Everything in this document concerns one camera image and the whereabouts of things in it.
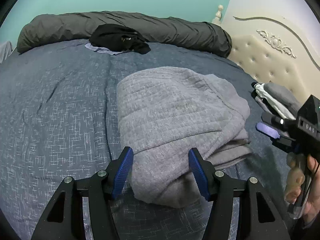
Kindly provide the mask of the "person's right hand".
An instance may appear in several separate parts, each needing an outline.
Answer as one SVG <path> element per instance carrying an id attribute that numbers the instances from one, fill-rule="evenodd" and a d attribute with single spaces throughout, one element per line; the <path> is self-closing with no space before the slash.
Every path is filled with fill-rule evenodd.
<path id="1" fill-rule="evenodd" d="M 319 163 L 312 156 L 289 153 L 286 158 L 287 175 L 284 199 L 293 219 L 303 218 L 310 224 L 319 213 Z"/>

